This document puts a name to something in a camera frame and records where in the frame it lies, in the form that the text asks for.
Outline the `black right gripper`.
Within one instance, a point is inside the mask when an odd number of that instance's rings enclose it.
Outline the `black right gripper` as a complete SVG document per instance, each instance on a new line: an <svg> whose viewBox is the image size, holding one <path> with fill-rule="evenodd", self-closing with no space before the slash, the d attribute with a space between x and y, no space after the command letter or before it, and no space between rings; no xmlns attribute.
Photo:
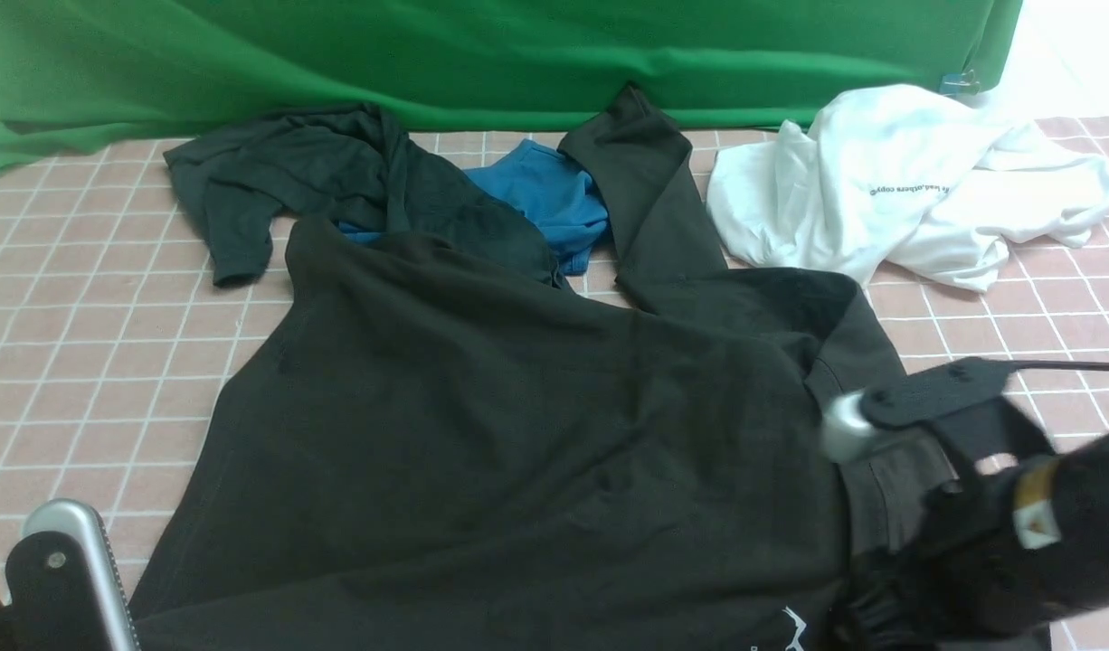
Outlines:
<svg viewBox="0 0 1109 651"><path fill-rule="evenodd" d="M859 564L831 629L848 650L1047 650L1059 619L1109 609L1109 433L936 491L917 535Z"/></svg>

